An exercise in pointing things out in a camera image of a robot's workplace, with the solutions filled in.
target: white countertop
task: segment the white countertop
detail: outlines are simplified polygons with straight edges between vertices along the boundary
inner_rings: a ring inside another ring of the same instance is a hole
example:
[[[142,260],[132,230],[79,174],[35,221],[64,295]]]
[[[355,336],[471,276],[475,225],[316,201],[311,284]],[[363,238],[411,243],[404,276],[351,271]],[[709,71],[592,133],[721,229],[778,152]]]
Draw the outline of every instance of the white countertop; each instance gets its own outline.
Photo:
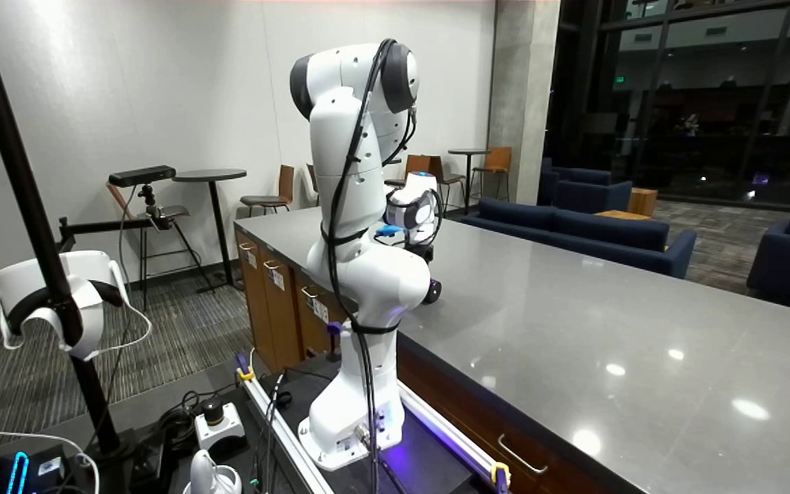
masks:
[[[319,208],[239,221],[304,263]],[[645,491],[790,491],[790,307],[445,223],[400,333]]]

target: wall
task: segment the wall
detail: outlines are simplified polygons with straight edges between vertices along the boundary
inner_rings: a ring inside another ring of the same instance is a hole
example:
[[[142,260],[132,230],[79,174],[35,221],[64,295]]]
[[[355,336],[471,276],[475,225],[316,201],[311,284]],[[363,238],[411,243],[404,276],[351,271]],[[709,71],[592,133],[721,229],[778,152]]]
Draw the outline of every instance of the wall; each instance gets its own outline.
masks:
[[[511,199],[537,201],[559,0],[500,0],[488,145],[511,145]]]
[[[488,0],[0,0],[0,70],[52,225],[58,218],[113,221],[119,208],[104,178],[157,162],[246,171],[219,186],[230,225],[239,195],[274,192],[281,162],[311,160],[308,125],[285,86],[290,64],[385,37],[419,57],[411,149],[445,153],[482,144],[495,44]],[[219,263],[207,186],[159,184],[157,195],[193,211],[183,223],[189,243],[204,263]],[[159,249],[172,247],[167,234],[157,238]],[[79,247],[113,256],[115,245],[119,234],[79,238]],[[124,247],[137,276],[135,237]],[[0,164],[0,267],[30,256]],[[159,276],[189,263],[157,267]]]

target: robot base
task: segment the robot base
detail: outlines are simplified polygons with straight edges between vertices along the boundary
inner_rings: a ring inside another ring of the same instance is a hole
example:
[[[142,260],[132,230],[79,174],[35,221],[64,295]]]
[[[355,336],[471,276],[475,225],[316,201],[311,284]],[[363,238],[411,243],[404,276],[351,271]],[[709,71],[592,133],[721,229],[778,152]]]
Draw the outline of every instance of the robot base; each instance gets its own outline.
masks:
[[[400,443],[400,429],[404,429],[404,407],[400,407],[400,398],[389,400],[386,407],[378,409],[375,416],[375,447],[378,450],[389,450]],[[311,453],[311,459],[326,470],[326,473],[337,473],[355,462],[363,462],[368,459],[368,421],[363,416],[360,422],[355,422],[355,429],[340,436],[337,443],[330,443],[324,444],[324,439],[319,435],[312,435],[311,429],[311,417],[300,422],[300,439],[304,444],[304,450]]]

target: glass wall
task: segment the glass wall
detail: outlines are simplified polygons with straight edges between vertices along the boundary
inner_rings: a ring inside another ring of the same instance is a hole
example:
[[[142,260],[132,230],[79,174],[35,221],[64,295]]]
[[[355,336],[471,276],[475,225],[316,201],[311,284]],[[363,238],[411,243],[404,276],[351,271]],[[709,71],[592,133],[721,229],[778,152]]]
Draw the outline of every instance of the glass wall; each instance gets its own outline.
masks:
[[[588,164],[669,199],[790,203],[788,0],[628,0],[592,77]]]

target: floor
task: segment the floor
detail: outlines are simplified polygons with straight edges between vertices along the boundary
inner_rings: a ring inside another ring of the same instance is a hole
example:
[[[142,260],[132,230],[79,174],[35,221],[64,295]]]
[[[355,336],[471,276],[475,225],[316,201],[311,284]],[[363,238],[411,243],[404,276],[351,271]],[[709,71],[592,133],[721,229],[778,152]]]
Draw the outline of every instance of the floor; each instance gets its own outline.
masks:
[[[671,223],[671,234],[684,229],[699,234],[689,280],[744,295],[758,238],[788,215],[662,201],[656,218]],[[196,276],[148,287],[148,317],[157,322],[154,337],[124,351],[113,387],[115,354],[95,361],[100,378],[111,387],[119,429],[157,421],[187,389],[226,384],[233,354],[249,351],[241,292],[196,295],[198,287],[204,284]],[[108,333],[104,346],[113,346],[120,340],[124,317],[115,310],[108,317],[115,333]],[[91,421],[72,366],[50,333],[27,333],[23,351],[4,351],[0,429],[64,432],[75,439],[91,439]]]

